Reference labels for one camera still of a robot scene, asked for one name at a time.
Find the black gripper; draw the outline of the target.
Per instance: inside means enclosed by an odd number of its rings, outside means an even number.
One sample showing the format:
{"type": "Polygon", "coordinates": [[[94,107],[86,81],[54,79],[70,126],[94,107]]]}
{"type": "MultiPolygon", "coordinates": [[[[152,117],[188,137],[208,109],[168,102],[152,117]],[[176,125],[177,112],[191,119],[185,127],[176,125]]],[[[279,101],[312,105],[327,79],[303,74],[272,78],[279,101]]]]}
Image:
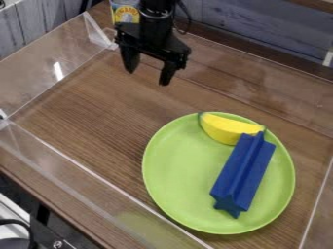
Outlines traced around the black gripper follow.
{"type": "Polygon", "coordinates": [[[177,69],[187,67],[191,47],[173,32],[164,36],[160,31],[145,29],[141,24],[120,23],[117,32],[117,43],[126,71],[133,73],[137,70],[141,54],[145,54],[165,62],[160,85],[168,86],[177,69]]]}

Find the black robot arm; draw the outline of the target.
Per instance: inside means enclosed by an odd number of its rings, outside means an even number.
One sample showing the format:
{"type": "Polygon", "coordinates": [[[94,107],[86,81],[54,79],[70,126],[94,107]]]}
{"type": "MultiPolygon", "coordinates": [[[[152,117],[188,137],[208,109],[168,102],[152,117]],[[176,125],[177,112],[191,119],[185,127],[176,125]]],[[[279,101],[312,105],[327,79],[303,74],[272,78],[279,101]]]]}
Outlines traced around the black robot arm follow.
{"type": "Polygon", "coordinates": [[[117,43],[122,63],[129,73],[137,70],[141,54],[165,63],[160,85],[168,86],[180,69],[187,68],[191,47],[175,35],[176,6],[191,17],[183,0],[140,0],[140,22],[117,24],[117,43]]]}

